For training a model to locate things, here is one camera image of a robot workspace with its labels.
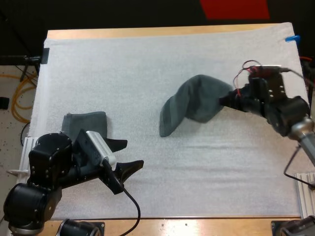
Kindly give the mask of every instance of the gray towel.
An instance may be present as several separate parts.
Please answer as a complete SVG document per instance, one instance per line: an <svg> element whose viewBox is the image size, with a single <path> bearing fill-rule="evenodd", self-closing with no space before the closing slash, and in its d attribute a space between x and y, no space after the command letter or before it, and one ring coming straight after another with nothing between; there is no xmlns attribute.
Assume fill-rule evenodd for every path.
<svg viewBox="0 0 315 236"><path fill-rule="evenodd" d="M219 98L232 90L229 84L206 75L187 80L164 104L160 113L159 135L169 136L184 117L206 123L222 108Z"/></svg>
<svg viewBox="0 0 315 236"><path fill-rule="evenodd" d="M81 129L98 132L107 138L107 119L105 112L91 112L86 114L70 114L63 117L62 131L73 142Z"/></svg>

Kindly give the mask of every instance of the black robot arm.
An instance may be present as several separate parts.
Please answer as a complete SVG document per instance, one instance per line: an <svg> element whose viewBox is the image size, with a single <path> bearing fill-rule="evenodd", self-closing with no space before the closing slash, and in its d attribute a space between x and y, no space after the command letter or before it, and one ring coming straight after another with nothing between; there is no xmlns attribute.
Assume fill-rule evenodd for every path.
<svg viewBox="0 0 315 236"><path fill-rule="evenodd" d="M300 96L288 98L279 66L251 66L249 83L220 98L220 104L243 112L251 112L267 119L282 136L299 142L315 166L314 122L310 108Z"/></svg>
<svg viewBox="0 0 315 236"><path fill-rule="evenodd" d="M52 217L63 188L99 178L114 194L123 192L124 181L143 167L142 160L116 163L112 150L126 146L126 140L107 141L96 132L84 130L73 144L63 133L41 136L29 153L28 182L13 187L4 203L4 219L13 234L41 232Z"/></svg>

